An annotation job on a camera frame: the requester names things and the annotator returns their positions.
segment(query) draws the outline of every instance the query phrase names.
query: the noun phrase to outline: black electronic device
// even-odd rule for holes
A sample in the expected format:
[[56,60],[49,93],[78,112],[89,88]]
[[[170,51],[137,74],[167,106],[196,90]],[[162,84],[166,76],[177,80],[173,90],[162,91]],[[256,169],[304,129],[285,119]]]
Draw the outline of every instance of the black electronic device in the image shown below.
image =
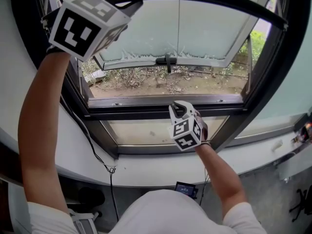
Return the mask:
[[196,194],[198,192],[198,189],[195,188],[195,185],[187,184],[183,182],[177,182],[175,185],[175,191],[183,193],[192,199],[196,199]]

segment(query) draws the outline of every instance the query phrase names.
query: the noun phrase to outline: person's left arm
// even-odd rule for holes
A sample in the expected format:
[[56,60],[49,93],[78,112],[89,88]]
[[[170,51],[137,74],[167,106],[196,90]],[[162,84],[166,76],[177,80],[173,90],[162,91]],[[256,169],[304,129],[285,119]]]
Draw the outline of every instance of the person's left arm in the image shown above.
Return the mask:
[[59,99],[69,60],[70,55],[64,52],[44,58],[24,100],[18,129],[27,201],[65,213],[68,208],[55,167],[55,151]]

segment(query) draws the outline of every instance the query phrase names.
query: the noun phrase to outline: black chair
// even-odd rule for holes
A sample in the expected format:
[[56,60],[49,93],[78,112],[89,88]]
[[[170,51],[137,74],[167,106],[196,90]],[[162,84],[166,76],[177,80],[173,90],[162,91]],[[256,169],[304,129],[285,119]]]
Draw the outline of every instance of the black chair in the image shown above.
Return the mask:
[[302,210],[304,210],[304,213],[306,215],[312,215],[312,185],[309,188],[308,195],[307,195],[307,190],[304,190],[302,193],[302,191],[298,189],[297,193],[299,193],[300,195],[300,203],[294,208],[290,209],[289,212],[291,213],[294,209],[297,209],[297,208],[299,208],[299,211],[298,211],[296,218],[294,218],[292,222],[297,220]]

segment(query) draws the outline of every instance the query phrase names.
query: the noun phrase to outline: black window frame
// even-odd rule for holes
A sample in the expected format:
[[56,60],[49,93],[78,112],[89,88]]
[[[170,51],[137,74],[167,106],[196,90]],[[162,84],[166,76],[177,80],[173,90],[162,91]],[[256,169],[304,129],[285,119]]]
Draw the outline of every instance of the black window frame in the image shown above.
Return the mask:
[[[47,34],[40,22],[44,16],[42,1],[45,0],[11,0],[20,35],[36,68],[39,68],[49,46]],[[117,3],[127,0],[108,1]],[[86,81],[79,79],[77,60],[71,59],[64,79],[62,96],[71,110],[85,122],[94,141],[113,158],[118,158],[120,153],[118,145],[102,120],[169,118],[168,104],[179,97],[190,101],[203,117],[229,116],[211,140],[212,146],[220,151],[255,118],[290,70],[307,29],[311,0],[280,0],[282,11],[279,16],[284,19],[250,0],[200,1],[238,9],[268,19],[273,24],[262,53],[250,74],[251,83],[246,84],[240,95],[126,97],[122,102],[120,98],[95,99],[92,98]],[[20,4],[24,5],[23,11],[20,10]],[[121,103],[122,106],[113,106],[113,103]]]

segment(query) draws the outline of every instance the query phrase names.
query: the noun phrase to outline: open window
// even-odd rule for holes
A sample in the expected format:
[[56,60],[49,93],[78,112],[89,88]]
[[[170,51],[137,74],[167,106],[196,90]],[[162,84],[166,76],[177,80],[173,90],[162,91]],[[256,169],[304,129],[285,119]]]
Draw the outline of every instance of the open window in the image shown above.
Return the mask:
[[[39,28],[39,19],[62,0],[35,1],[39,15],[34,4],[28,10]],[[108,1],[118,6],[132,0]],[[35,53],[26,39],[32,29],[25,32],[18,20],[22,15],[12,7],[38,67],[44,53]],[[168,105],[177,99],[200,111],[209,141],[219,151],[247,127],[283,81],[309,12],[310,0],[143,0],[108,49],[88,62],[72,58],[62,96],[115,158],[181,153],[167,133]],[[40,34],[48,45],[49,33],[41,29]]]

